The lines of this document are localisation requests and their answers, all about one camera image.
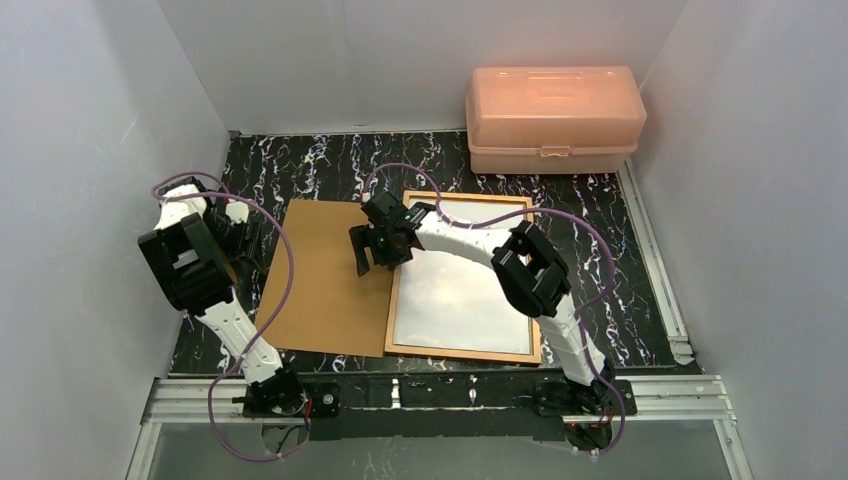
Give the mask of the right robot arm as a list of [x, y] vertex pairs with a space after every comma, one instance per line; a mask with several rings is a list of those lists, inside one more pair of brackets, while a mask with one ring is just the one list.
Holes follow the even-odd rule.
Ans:
[[508, 304], [536, 322], [559, 361], [565, 397], [548, 394], [544, 404], [598, 414], [602, 423], [627, 416], [624, 396], [613, 384], [614, 369], [581, 322], [587, 307], [574, 303], [566, 261], [523, 211], [514, 214], [517, 225], [503, 229], [499, 218], [472, 223], [449, 217], [439, 201], [405, 206], [389, 192], [371, 196], [361, 210], [366, 223], [349, 230], [359, 276], [374, 266], [407, 263], [415, 250], [489, 268]]

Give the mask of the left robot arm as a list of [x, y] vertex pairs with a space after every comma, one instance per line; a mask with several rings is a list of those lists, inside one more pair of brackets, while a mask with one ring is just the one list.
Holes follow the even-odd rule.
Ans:
[[212, 330], [233, 357], [247, 384], [238, 400], [245, 410], [301, 414], [308, 399], [297, 374], [259, 336], [239, 299], [248, 274], [267, 273], [259, 214], [225, 189], [208, 189], [203, 176], [189, 173], [153, 188], [159, 218], [138, 246], [169, 303]]

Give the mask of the brown backing board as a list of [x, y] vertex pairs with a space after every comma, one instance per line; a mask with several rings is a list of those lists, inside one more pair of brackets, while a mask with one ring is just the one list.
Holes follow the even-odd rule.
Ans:
[[380, 358], [393, 274], [357, 276], [349, 229], [366, 223], [356, 203], [293, 199], [283, 229], [292, 246], [289, 297], [262, 338], [279, 349]]

